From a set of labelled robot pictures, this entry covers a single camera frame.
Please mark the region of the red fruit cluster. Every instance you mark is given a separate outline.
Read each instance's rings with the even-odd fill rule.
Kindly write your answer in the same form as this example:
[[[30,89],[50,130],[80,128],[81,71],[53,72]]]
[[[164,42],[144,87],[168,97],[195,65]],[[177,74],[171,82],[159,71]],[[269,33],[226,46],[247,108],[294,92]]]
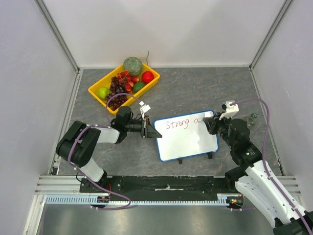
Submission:
[[[131,76],[128,70],[118,73],[116,77],[123,89],[129,94],[133,93],[134,85],[140,81],[137,76]]]

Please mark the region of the blue framed whiteboard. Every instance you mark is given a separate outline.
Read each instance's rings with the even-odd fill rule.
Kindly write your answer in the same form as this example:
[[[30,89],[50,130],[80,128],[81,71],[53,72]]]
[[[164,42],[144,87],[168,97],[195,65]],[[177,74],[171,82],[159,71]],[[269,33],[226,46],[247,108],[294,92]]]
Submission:
[[[162,135],[157,138],[162,162],[193,157],[219,150],[217,135],[208,133],[203,118],[211,118],[214,111],[205,110],[154,121],[154,128]]]

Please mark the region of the green melon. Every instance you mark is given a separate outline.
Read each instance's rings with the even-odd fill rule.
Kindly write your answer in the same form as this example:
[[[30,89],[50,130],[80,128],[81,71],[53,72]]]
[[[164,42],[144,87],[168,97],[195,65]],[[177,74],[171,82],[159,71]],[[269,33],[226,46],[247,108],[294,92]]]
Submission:
[[[131,76],[138,76],[142,72],[143,64],[137,57],[128,57],[124,60],[123,68],[129,71]]]

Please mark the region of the light green apple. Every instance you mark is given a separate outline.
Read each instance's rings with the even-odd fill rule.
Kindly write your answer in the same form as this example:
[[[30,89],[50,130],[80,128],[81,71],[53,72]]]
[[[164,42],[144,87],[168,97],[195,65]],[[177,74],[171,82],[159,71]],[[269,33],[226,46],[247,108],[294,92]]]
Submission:
[[[107,95],[109,95],[111,91],[107,87],[101,87],[96,92],[96,96],[102,100],[106,99]]]

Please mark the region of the yellow plastic tray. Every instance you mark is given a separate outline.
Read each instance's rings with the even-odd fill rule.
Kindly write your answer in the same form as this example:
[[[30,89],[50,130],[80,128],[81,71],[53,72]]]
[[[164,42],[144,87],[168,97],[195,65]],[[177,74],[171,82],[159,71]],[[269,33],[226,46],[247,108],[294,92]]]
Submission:
[[[130,106],[135,102],[136,99],[140,98],[142,95],[147,93],[149,89],[151,89],[154,85],[157,84],[160,79],[160,74],[153,70],[151,67],[143,63],[143,69],[140,75],[137,77],[141,80],[141,76],[145,71],[151,71],[154,74],[154,80],[150,83],[145,84],[145,87],[142,88],[137,93],[129,94],[126,92],[122,85],[119,83],[118,78],[116,77],[118,73],[125,71],[123,65],[115,68],[109,74],[101,78],[95,84],[88,88],[88,92],[99,101],[112,115],[116,115],[119,107],[121,106]],[[96,92],[101,87],[107,87],[111,91],[109,95],[107,95],[106,99],[102,100],[96,96]]]

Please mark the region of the red apple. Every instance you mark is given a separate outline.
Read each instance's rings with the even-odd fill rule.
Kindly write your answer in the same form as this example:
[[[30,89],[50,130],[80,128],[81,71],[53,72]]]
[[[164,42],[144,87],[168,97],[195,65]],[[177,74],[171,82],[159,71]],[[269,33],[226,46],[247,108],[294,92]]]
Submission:
[[[154,80],[154,78],[154,74],[151,71],[145,71],[141,76],[141,80],[145,84],[150,83],[152,80]]]

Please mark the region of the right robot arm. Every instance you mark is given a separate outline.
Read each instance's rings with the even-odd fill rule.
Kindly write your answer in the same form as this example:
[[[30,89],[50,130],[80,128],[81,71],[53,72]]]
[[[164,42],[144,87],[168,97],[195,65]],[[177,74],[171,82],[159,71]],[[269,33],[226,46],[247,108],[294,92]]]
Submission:
[[[236,168],[225,174],[224,187],[238,191],[267,219],[275,235],[311,235],[313,213],[286,190],[250,141],[250,130],[242,119],[221,118],[221,113],[203,118],[211,135],[218,135],[230,148]]]

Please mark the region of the dark green lime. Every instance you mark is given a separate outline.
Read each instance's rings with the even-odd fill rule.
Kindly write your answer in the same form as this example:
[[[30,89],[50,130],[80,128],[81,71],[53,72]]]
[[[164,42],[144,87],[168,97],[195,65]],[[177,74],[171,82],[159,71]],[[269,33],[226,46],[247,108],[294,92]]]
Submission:
[[[141,82],[141,81],[136,82],[133,86],[133,93],[135,94],[135,93],[139,92],[144,87],[145,87],[144,82]]]

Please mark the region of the glass soda bottle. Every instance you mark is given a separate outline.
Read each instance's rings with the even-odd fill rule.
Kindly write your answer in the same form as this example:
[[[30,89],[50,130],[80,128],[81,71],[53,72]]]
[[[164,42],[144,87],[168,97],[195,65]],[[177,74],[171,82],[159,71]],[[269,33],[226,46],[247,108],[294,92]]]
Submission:
[[[252,113],[246,116],[246,122],[247,122],[248,128],[252,128],[256,124],[257,117],[258,115],[256,113]]]

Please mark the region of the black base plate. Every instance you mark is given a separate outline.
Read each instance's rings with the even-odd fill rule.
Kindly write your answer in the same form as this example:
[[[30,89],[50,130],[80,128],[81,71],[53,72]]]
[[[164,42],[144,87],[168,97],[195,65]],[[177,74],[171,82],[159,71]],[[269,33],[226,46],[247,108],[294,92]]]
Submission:
[[[213,176],[108,176],[101,187],[131,201],[215,201],[218,194],[243,203],[244,197],[230,188],[226,178]]]

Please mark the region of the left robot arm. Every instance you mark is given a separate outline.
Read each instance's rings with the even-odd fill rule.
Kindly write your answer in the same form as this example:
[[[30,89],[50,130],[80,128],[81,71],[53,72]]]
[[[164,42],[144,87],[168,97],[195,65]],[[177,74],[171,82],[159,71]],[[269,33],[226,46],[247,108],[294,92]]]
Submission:
[[[144,105],[140,118],[133,118],[130,107],[119,108],[110,126],[87,125],[75,121],[58,142],[56,154],[89,178],[90,187],[96,192],[107,188],[107,173],[92,158],[95,147],[99,143],[121,143],[129,132],[139,133],[142,138],[162,138],[162,135],[151,125],[144,111],[149,109]]]

